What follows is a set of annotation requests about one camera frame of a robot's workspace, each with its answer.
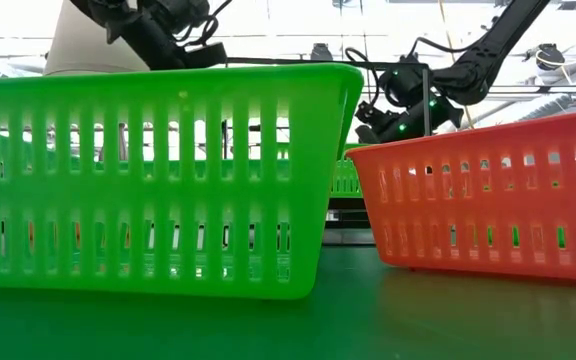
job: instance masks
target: robotic arm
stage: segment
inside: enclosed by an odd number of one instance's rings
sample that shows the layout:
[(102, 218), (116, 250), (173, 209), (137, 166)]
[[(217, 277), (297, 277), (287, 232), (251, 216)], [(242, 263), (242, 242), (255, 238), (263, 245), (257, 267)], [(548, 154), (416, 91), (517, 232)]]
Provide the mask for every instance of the robotic arm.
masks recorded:
[[(392, 105), (407, 110), (401, 114), (383, 113), (371, 104), (362, 103), (356, 115), (370, 127), (363, 125), (357, 129), (360, 141), (383, 143), (423, 136), (425, 106), (430, 108), (433, 129), (446, 120), (459, 127), (463, 111), (452, 107), (447, 99), (461, 105), (481, 102), (495, 82), (504, 59), (548, 3), (549, 0), (514, 0), (483, 37), (465, 49), (454, 50), (463, 52), (455, 64), (430, 72), (430, 86), (435, 87), (440, 96), (431, 94), (429, 104), (423, 103), (421, 70), (409, 67), (384, 72), (379, 77), (379, 87)], [(436, 46), (423, 38), (418, 41)], [(414, 47), (400, 62), (418, 63)]]
[[(226, 61), (223, 44), (208, 45), (207, 40), (217, 30), (216, 15), (225, 2), (209, 15), (208, 0), (138, 0), (131, 9), (127, 0), (70, 0), (84, 15), (106, 29), (108, 44), (122, 37), (151, 70), (206, 68)], [(205, 23), (202, 36), (185, 41), (193, 28)], [(175, 38), (187, 30), (181, 39)], [(201, 46), (186, 51), (186, 45)]]
[[(109, 44), (122, 37), (152, 70), (205, 68), (229, 60), (221, 43), (208, 45), (207, 41), (217, 29), (216, 15), (232, 0), (224, 1), (212, 15), (209, 15), (208, 0), (137, 0), (137, 9), (131, 9), (128, 0), (70, 1), (106, 29)], [(356, 130), (360, 142), (384, 143), (424, 136), (426, 108), (429, 108), (431, 129), (436, 129), (447, 120), (459, 127), (463, 111), (454, 108), (448, 99), (461, 105), (481, 102), (495, 82), (504, 59), (548, 3), (549, 0), (512, 1), (488, 32), (464, 49), (448, 49), (424, 38), (417, 39), (410, 54), (402, 56), (398, 64), (419, 64), (414, 53), (417, 42), (463, 54), (451, 67), (428, 72), (428, 83), (437, 92), (427, 93), (428, 104), (424, 102), (423, 76), (423, 71), (428, 70), (421, 70), (423, 66), (391, 64), (377, 83), (391, 105), (406, 110), (402, 113), (384, 113), (374, 107), (374, 100), (360, 104), (355, 115), (366, 124)], [(198, 40), (177, 45), (186, 41), (190, 31), (202, 24), (205, 25)], [(174, 34), (184, 29), (185, 34), (177, 39)], [(199, 48), (186, 51), (186, 46)], [(259, 60), (238, 58), (237, 62), (256, 63)]]

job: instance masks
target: green floor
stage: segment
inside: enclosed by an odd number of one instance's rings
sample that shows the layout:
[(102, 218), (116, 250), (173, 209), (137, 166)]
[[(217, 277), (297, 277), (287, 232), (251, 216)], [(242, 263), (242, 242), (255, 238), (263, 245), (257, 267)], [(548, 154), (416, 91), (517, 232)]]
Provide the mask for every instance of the green floor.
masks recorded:
[(297, 302), (0, 289), (0, 359), (575, 359), (576, 287), (324, 248)]

